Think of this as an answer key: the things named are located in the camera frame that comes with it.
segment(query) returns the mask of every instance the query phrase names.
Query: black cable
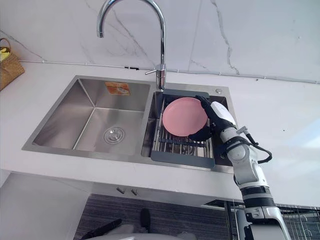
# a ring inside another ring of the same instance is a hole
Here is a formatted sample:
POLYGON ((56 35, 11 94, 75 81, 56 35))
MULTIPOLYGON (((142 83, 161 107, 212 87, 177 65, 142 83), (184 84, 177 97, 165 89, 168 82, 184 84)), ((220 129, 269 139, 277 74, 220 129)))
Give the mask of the black cable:
POLYGON ((269 155, 266 159, 257 161, 258 164, 267 163, 267 162, 269 162, 269 161, 272 159, 272 153, 271 153, 270 151, 264 149, 264 148, 261 147, 261 146, 258 146, 258 143, 257 143, 257 142, 255 142, 255 143, 253 143, 253 144, 252 144, 251 142, 248 142, 246 139, 244 139, 244 138, 241 137, 241 136, 235 136, 235 137, 229 139, 229 140, 226 142, 226 144, 225 144, 225 153, 227 154, 230 150, 232 150, 232 149, 234 149, 234 148, 236 148, 236 147, 238 147, 238 146, 240 146, 240 145, 253 146, 254 148, 256 148, 256 149, 258 149, 258 150, 260 150, 260 151, 263 151, 263 152, 265 152, 265 153, 267 153, 267 154, 269 155), (228 147, 228 145, 231 145, 231 144, 233 144, 234 142, 239 142, 239 143, 228 147))

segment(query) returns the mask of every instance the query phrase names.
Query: drain strainer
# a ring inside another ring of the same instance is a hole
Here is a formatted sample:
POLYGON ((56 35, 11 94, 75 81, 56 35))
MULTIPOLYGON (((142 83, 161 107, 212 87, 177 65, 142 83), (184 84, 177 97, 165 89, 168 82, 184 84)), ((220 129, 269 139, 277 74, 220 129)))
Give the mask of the drain strainer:
POLYGON ((120 143, 125 137, 125 131, 118 126, 113 126, 109 128, 107 131, 104 133, 104 141, 107 144, 117 144, 120 143))

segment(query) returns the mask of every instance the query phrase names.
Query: faucet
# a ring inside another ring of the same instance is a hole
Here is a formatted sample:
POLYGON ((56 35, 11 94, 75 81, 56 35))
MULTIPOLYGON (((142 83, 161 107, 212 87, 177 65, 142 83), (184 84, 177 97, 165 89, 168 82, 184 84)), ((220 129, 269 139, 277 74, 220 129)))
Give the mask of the faucet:
MULTIPOLYGON (((102 5, 100 12, 98 14, 97 22, 96 22, 96 30, 97 30, 97 36, 99 38, 104 37, 104 21, 108 14, 108 12, 111 10, 111 8, 121 0, 106 0, 105 3, 102 5)), ((145 75, 155 73, 155 82, 156 87, 159 90, 165 89, 165 83, 166 83, 166 64, 165 64, 165 51, 166 51, 166 24, 164 15, 162 14, 159 6, 156 4, 153 0, 141 0, 148 5, 152 7, 152 9, 155 11, 156 15, 158 16, 159 22, 160 22, 160 28, 161 28, 161 47, 160 47, 160 64, 155 66, 154 70, 148 71, 145 73, 145 75)))

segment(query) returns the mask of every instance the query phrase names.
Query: orange label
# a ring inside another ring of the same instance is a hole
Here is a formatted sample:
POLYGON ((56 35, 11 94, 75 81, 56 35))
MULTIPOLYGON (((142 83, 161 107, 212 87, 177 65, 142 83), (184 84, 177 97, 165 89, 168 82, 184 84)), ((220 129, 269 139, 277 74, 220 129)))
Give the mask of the orange label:
POLYGON ((130 95, 129 85, 124 82, 105 81, 106 89, 112 95, 130 95))

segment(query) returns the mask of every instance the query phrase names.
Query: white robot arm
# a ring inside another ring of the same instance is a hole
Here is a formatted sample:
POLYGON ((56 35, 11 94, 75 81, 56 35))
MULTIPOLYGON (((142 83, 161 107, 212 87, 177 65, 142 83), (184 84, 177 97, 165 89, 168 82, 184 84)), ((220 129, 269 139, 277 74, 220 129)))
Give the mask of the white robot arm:
POLYGON ((195 141, 217 134, 224 145, 224 154, 231 161, 234 170, 234 182, 242 193, 245 205, 245 217, 250 223, 244 229, 246 240, 291 240, 288 229, 273 196, 260 163, 271 160, 271 152, 258 146, 246 127, 237 130, 236 122, 229 111, 220 103, 210 103, 202 96, 196 96, 212 122, 212 126, 204 128, 189 137, 195 141), (244 133, 249 139, 240 136, 244 133), (265 160, 257 160, 254 148, 269 154, 265 160))

